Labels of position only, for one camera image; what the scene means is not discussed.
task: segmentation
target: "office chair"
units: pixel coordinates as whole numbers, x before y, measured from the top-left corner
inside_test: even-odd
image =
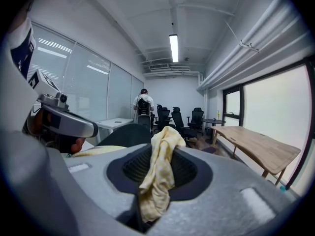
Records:
[[[157,104],[157,116],[158,116],[158,110],[162,108],[162,105]],[[159,120],[157,120],[157,117],[154,117],[156,119],[155,124],[158,125],[159,124]]]
[[[187,140],[187,138],[197,137],[197,132],[188,127],[184,127],[181,109],[179,107],[173,107],[172,117],[176,125],[176,130],[181,134],[181,136]]]
[[[201,108],[194,108],[194,110],[191,112],[191,122],[189,122],[189,116],[187,116],[188,126],[192,129],[201,129],[202,117],[203,111],[201,110]]]
[[[158,130],[162,130],[165,126],[175,128],[175,125],[169,124],[172,121],[169,117],[169,113],[170,111],[166,107],[157,110],[158,121],[156,123]]]
[[[129,148],[150,143],[151,138],[151,132],[145,126],[131,123],[115,130],[97,146],[123,146]]]
[[[150,111],[151,111],[151,105],[144,101],[142,98],[138,101],[138,107],[137,107],[137,123],[145,126],[151,131],[151,116],[150,116]]]

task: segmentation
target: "yellow cloth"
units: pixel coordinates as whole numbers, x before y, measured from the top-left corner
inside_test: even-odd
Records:
[[[151,139],[150,169],[140,185],[140,211],[143,222],[155,221],[165,212],[174,187],[170,162],[175,146],[186,146],[184,139],[172,127],[166,126]]]
[[[126,147],[122,147],[122,146],[97,146],[97,147],[93,147],[93,148],[85,150],[85,151],[75,153],[72,155],[72,157],[87,156],[87,155],[100,155],[100,154],[120,150],[123,148],[126,148]]]

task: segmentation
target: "white wall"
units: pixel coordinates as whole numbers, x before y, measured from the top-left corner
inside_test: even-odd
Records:
[[[148,95],[154,100],[154,114],[156,117],[158,116],[157,104],[167,107],[170,110],[170,116],[173,107],[179,107],[184,126],[187,126],[187,116],[191,120],[191,112],[194,108],[202,108],[204,111],[203,94],[196,91],[197,86],[197,77],[147,79],[144,83]]]
[[[109,59],[144,81],[132,46],[89,2],[35,0],[30,17]]]

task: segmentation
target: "table leg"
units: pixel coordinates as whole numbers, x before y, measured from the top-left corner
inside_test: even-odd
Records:
[[[234,146],[233,157],[235,158],[236,146]]]
[[[268,175],[268,171],[267,170],[264,170],[264,173],[261,175],[263,178],[266,178]]]
[[[286,169],[286,167],[285,167],[285,168],[281,171],[281,173],[280,173],[280,175],[279,175],[279,177],[278,177],[278,179],[277,179],[277,181],[276,181],[275,185],[277,185],[277,184],[280,182],[280,180],[281,180],[282,176],[284,175],[284,171],[285,171],[285,169]]]
[[[98,133],[96,135],[96,141],[97,141],[97,144],[100,143],[100,134],[99,134],[99,128],[98,128]]]
[[[218,133],[216,132],[215,137],[213,138],[212,147],[214,147],[216,144],[217,136],[218,136]]]

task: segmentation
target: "white desk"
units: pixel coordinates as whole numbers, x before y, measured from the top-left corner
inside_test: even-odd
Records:
[[[115,118],[111,120],[102,120],[98,121],[96,124],[98,125],[99,128],[105,128],[109,130],[109,134],[114,132],[115,128],[119,128],[121,126],[124,126],[126,124],[133,123],[132,119],[123,119],[123,118]],[[96,137],[96,140],[98,143],[100,143],[100,135],[99,131]]]

